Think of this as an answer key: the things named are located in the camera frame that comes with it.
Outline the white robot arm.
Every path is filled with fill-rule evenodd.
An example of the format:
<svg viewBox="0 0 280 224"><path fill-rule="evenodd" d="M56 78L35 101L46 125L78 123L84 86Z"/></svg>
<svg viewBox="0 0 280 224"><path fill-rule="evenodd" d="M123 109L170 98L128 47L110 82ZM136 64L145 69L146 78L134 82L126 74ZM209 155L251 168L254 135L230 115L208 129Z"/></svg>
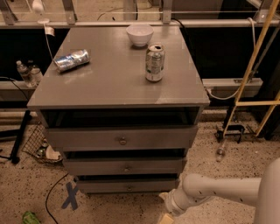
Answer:
<svg viewBox="0 0 280 224"><path fill-rule="evenodd" d="M166 212L158 224L173 224L175 216L212 197L255 207L253 224L280 224L280 158L271 162L260 178L209 178L198 173L185 176L181 187L161 194Z"/></svg>

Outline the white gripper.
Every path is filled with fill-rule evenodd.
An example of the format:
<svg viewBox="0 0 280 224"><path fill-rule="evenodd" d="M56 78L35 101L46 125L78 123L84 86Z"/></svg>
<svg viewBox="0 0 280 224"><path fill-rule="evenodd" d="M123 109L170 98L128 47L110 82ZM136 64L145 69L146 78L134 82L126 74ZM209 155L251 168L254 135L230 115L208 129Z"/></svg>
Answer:
<svg viewBox="0 0 280 224"><path fill-rule="evenodd" d="M182 189L172 189L170 192L161 192L158 195L168 213L162 213L157 224L173 224L173 216L180 216L190 207L196 207L211 200L211 197L195 198L188 196Z"/></svg>

